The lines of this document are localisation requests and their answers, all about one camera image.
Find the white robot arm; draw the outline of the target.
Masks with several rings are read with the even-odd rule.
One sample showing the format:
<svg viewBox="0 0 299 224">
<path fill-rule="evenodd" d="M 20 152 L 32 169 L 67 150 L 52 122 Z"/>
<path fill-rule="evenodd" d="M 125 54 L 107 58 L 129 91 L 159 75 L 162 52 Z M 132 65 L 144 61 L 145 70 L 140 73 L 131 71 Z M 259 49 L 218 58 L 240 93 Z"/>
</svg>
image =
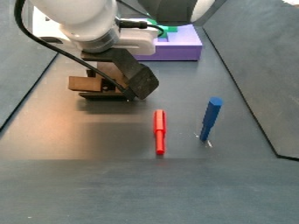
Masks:
<svg viewBox="0 0 299 224">
<path fill-rule="evenodd" d="M 127 49 L 133 55 L 155 54 L 158 32 L 141 21 L 127 27 L 117 0 L 29 0 L 39 11 L 60 25 L 60 32 L 87 53 L 109 48 Z M 203 17 L 215 0 L 136 0 L 159 25 L 188 25 Z"/>
</svg>

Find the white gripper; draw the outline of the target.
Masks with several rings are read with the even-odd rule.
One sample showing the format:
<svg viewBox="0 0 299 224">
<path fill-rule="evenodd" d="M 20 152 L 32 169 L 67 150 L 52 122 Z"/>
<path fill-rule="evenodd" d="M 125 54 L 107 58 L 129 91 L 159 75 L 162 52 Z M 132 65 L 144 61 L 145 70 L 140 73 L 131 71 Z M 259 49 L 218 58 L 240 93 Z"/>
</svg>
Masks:
<svg viewBox="0 0 299 224">
<path fill-rule="evenodd" d="M 115 48 L 127 49 L 133 55 L 155 54 L 155 39 L 159 29 L 145 20 L 119 20 L 119 41 Z"/>
</svg>

